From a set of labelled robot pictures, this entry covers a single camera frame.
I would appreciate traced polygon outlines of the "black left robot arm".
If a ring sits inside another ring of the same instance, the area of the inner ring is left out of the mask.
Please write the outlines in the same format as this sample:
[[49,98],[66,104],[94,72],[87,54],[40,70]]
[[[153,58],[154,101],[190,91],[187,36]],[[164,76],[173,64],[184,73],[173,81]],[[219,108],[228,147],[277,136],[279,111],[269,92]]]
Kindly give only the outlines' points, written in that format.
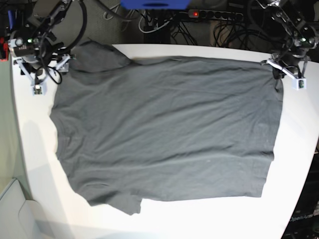
[[[252,5],[257,3],[260,8],[270,13],[273,21],[284,29],[285,37],[272,37],[260,27],[252,16]],[[285,40],[280,50],[272,53],[271,58],[261,62],[270,65],[276,79],[284,75],[297,82],[306,81],[305,71],[310,57],[308,52],[319,45],[319,34],[313,26],[306,22],[305,17],[297,10],[290,0],[249,0],[247,16],[261,33],[273,41]]]

